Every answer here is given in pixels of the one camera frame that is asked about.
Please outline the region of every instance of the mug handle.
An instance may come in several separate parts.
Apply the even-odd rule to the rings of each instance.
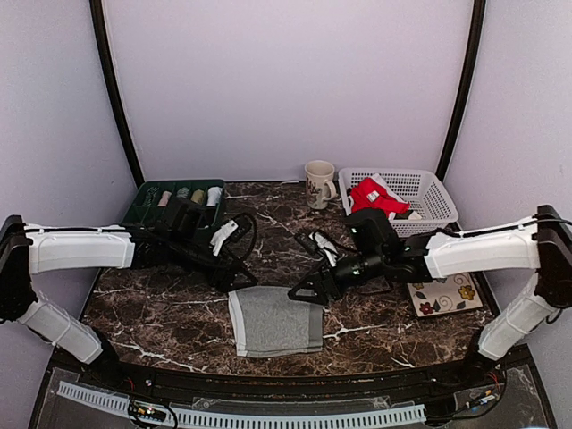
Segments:
[[[333,184],[333,181],[325,181],[324,185],[328,185],[328,188],[330,189],[330,196],[328,198],[324,198],[324,201],[332,201],[338,196],[336,185]]]

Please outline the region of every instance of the floral placemat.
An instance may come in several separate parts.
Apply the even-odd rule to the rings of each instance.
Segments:
[[[469,273],[452,275],[445,282],[410,283],[408,290],[417,317],[447,315],[483,306]]]

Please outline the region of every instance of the marble table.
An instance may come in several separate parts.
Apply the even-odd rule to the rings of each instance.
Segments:
[[[229,183],[226,198],[226,217],[249,212],[257,219],[247,265],[261,285],[291,287],[315,262],[293,239],[298,231],[320,228],[351,244],[341,202],[311,210],[303,183]],[[227,297],[201,273],[175,266],[104,271],[83,321],[107,335],[124,362],[205,374],[327,376],[459,360],[474,332],[493,319],[485,302],[473,312],[419,320],[404,286],[386,288],[376,280],[325,308],[322,352],[271,359],[237,357]]]

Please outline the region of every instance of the white mug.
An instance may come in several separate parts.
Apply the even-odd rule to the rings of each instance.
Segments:
[[[310,161],[306,164],[306,200],[315,209],[328,207],[328,201],[337,197],[333,184],[335,168],[325,161]]]

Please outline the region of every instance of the black pole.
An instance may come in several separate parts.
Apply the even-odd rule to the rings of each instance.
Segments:
[[[145,179],[143,171],[133,146],[121,96],[119,95],[119,87],[115,78],[114,63],[111,58],[111,50],[109,48],[109,40],[107,39],[107,31],[105,29],[104,8],[101,0],[89,0],[91,5],[91,19],[93,21],[93,30],[96,33],[97,50],[99,51],[99,60],[101,68],[104,72],[105,85],[107,86],[107,95],[114,111],[115,124],[119,131],[119,137],[122,141],[123,151],[127,156],[127,162],[131,169],[131,175],[137,187],[141,186]]]
[[[468,33],[467,51],[465,52],[465,62],[463,63],[463,71],[461,72],[461,80],[458,84],[457,99],[455,107],[453,107],[453,115],[450,118],[449,130],[445,138],[445,144],[437,166],[435,175],[440,181],[445,179],[447,169],[449,168],[450,159],[453,157],[455,143],[457,143],[458,132],[463,121],[463,114],[467,106],[468,93],[471,89],[471,81],[475,72],[476,54],[479,50],[479,42],[481,40],[481,32],[483,30],[484,7],[486,0],[475,0],[473,4],[473,16],[471,17],[471,28]]]

